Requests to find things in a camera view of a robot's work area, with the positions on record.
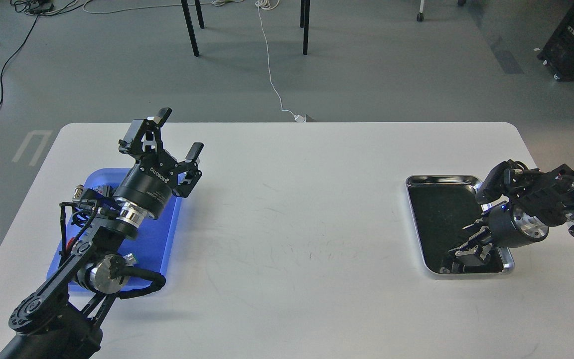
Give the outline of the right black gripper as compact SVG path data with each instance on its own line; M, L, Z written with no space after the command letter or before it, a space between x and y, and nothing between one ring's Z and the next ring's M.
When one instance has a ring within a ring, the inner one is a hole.
M543 241L549 227L517 205L498 204L463 227L466 241L448 250L440 262L440 274L496 273L495 247L519 248Z

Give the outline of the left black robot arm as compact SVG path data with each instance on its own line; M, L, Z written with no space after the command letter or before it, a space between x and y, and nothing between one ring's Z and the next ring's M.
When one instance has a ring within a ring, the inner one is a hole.
M146 218L158 219L171 197L186 198L201 178L203 144L193 143L184 161L164 149L161 128L172 109L133 120L119 152L135 159L116 188L77 186L62 202L59 266L9 317L16 334L0 359L88 359L100 350L102 322L116 299L161 290L164 275L135 266L119 254Z

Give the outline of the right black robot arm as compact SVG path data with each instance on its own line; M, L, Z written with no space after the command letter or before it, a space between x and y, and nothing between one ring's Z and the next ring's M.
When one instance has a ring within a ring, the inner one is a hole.
M520 161L503 161L488 173L475 199L492 207L464 227L466 241L445 254L440 273L483 266L493 250L543 241L550 228L568 222L574 237L574 170L565 164L542 172Z

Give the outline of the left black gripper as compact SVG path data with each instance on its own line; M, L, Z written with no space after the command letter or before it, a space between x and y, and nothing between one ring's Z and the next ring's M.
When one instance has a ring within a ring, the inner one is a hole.
M203 143L193 143L184 162L175 167L176 158L162 145L161 128L172 109L164 107L157 115L133 120L123 139L118 141L120 153L130 155L137 163L114 191L117 202L131 202L158 219L172 196L187 198L198 184L202 172L198 168Z

